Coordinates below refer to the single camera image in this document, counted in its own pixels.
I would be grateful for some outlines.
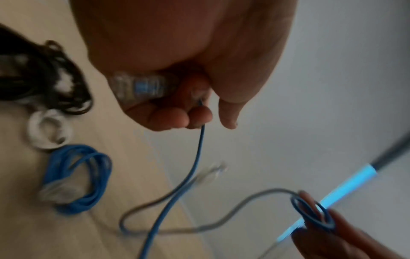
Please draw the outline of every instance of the human hand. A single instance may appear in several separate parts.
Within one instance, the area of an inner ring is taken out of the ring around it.
[[[319,215],[314,199],[306,192],[299,193]],[[316,229],[307,223],[307,229],[292,233],[292,240],[305,259],[404,259],[372,237],[349,224],[335,210],[329,214],[336,223],[335,234]]]
[[[282,54],[297,0],[71,0],[93,65],[105,76],[167,71],[181,78],[170,97],[123,109],[162,131],[212,120],[211,89],[229,129]],[[201,99],[205,106],[198,107]]]

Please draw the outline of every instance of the white ring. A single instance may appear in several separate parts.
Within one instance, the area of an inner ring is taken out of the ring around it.
[[[48,119],[55,123],[58,143],[51,142],[40,129],[41,123]],[[27,126],[27,135],[30,143],[40,149],[56,149],[68,144],[73,138],[73,129],[61,112],[55,109],[36,111],[31,115]]]

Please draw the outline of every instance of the desk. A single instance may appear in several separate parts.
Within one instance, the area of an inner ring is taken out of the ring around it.
[[[170,189],[143,128],[122,113],[104,77],[87,60],[65,1],[2,0],[0,23],[38,43],[59,42],[83,70],[95,106],[85,115],[69,118],[75,131],[73,143],[108,154],[114,164],[108,188],[90,212],[72,217],[56,214],[36,199],[48,154],[27,143],[28,112],[16,104],[0,103],[0,258],[135,258],[144,240],[115,234],[120,215]],[[149,228],[159,209],[135,216],[128,225]],[[181,206],[164,223],[164,227],[189,225]],[[210,254],[199,236],[174,236],[157,238],[150,258],[200,259]]]

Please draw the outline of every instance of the blue light strip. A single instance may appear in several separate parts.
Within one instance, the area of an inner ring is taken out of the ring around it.
[[[355,173],[349,179],[347,179],[344,183],[339,185],[336,189],[334,189],[331,193],[329,193],[326,197],[324,197],[320,204],[325,208],[328,209],[336,202],[340,201],[343,197],[350,194],[351,192],[357,190],[360,186],[367,183],[370,179],[377,175],[376,170],[370,165],[366,165],[360,171]],[[291,233],[297,229],[298,227],[304,226],[304,220],[302,218],[298,219],[292,226],[290,226],[282,235],[280,235],[276,242],[281,242],[285,238],[291,235]]]

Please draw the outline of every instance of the white wall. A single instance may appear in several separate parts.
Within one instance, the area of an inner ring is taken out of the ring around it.
[[[319,200],[410,130],[409,99],[410,2],[301,0],[282,60],[237,130],[222,128],[213,98],[201,167],[224,160],[230,170],[184,202],[200,224],[264,188],[305,189]],[[147,134],[176,185],[191,167],[199,130]],[[340,205],[407,256],[409,171],[407,157]],[[288,197],[269,197],[205,238],[216,258],[252,259],[297,218]]]

